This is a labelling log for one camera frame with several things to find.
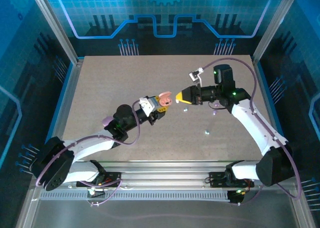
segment glass panel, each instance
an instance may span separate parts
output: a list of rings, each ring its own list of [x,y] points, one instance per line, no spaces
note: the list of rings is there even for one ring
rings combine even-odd
[[[260,62],[283,133],[292,146],[303,151],[300,174],[305,181],[312,177],[319,181],[319,0],[294,1]],[[304,185],[308,186],[305,191],[316,187],[312,181]],[[316,200],[309,204],[319,221],[320,204]]]
[[[77,54],[253,54],[281,0],[49,0]]]
[[[12,228],[32,177],[32,146],[46,140],[70,61],[34,0],[0,4],[0,220]]]

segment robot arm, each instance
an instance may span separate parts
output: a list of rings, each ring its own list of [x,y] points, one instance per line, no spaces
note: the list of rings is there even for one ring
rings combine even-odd
[[[203,102],[216,100],[230,114],[237,118],[256,142],[262,159],[256,161],[236,161],[226,167],[225,176],[232,181],[251,179],[260,180],[264,185],[271,186],[294,176],[291,163],[284,153],[280,142],[293,154],[288,141],[267,122],[251,101],[250,95],[242,88],[236,88],[232,68],[227,64],[213,68],[214,81],[217,85],[202,87],[200,84],[190,86],[176,95],[176,102],[190,105],[202,105]]]
[[[89,136],[65,141],[58,137],[49,139],[30,165],[30,171],[46,191],[67,182],[85,181],[93,185],[106,182],[107,173],[98,162],[80,160],[120,144],[133,145],[138,138],[132,143],[124,143],[128,138],[127,132],[138,126],[137,121],[139,125],[148,121],[153,126],[156,120],[161,119],[172,103],[170,94],[165,92],[140,98],[137,101],[140,108],[135,110],[135,114],[133,106],[120,105],[113,117],[103,120],[104,129]]]

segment enclosure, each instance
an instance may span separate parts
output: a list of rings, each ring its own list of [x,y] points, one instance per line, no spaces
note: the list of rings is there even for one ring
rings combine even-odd
[[[0,0],[1,227],[318,227],[319,1]],[[252,74],[231,59],[253,68],[255,105],[300,150],[299,200],[273,185],[246,206],[223,202],[227,190],[206,184],[208,173],[262,155],[236,118],[206,103],[173,104],[141,125],[137,144],[87,157],[122,172],[122,189],[100,207],[73,183],[35,187],[29,165],[49,138],[96,133],[119,105],[175,96],[220,58],[249,94]],[[212,66],[202,83],[215,85]],[[297,192],[294,177],[283,185]]]

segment beige table surface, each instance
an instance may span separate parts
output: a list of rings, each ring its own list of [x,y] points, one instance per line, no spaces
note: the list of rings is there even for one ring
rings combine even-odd
[[[222,55],[149,55],[86,56],[81,68],[64,140],[78,139],[103,129],[102,119],[112,116],[121,104],[131,105],[144,96],[171,91],[173,98],[193,83],[189,72],[226,56]],[[253,67],[249,55],[233,55]],[[250,71],[237,61],[221,61],[233,69],[236,87],[251,94],[254,80]],[[214,85],[212,67],[202,74],[203,86]],[[254,103],[269,121],[258,87]],[[130,131],[131,142],[137,129]],[[259,160],[261,153],[242,124],[226,110],[204,105],[174,103],[165,117],[154,126],[141,126],[141,136],[133,146],[121,145],[86,158],[97,161],[186,161],[186,160]]]

